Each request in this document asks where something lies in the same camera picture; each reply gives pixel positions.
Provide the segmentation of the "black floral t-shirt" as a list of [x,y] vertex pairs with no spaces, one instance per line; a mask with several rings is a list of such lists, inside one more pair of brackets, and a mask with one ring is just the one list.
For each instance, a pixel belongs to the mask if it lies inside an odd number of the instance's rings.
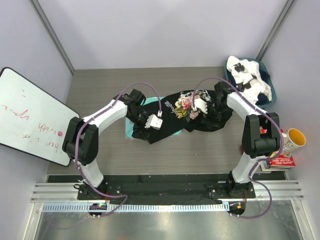
[[222,129],[233,114],[233,110],[226,106],[225,120],[213,120],[205,118],[205,114],[200,110],[193,111],[192,100],[201,98],[206,103],[211,99],[217,99],[214,90],[198,90],[196,95],[192,90],[184,90],[168,96],[176,95],[177,99],[174,101],[174,112],[177,113],[178,118],[184,118],[187,125],[183,128],[188,132],[215,132]]

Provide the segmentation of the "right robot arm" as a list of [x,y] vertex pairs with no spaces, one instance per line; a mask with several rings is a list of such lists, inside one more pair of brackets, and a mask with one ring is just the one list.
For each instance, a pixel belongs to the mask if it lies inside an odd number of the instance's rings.
[[237,166],[229,172],[225,183],[211,183],[213,199],[240,199],[245,195],[254,198],[252,177],[261,161],[266,160],[283,145],[279,128],[279,116],[268,113],[252,104],[229,82],[218,82],[214,86],[217,107],[228,107],[244,121],[241,140],[242,156]]

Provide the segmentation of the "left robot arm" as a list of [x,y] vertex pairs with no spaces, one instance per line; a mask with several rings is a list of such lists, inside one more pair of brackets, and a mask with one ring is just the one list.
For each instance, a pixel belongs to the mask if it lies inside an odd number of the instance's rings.
[[121,93],[115,96],[106,106],[86,117],[70,119],[62,144],[62,150],[79,170],[83,185],[89,189],[93,198],[124,198],[125,195],[108,195],[106,179],[99,169],[97,156],[99,136],[110,125],[119,119],[127,118],[131,122],[146,125],[149,114],[143,116],[138,107],[146,101],[145,95],[136,89],[130,94]]

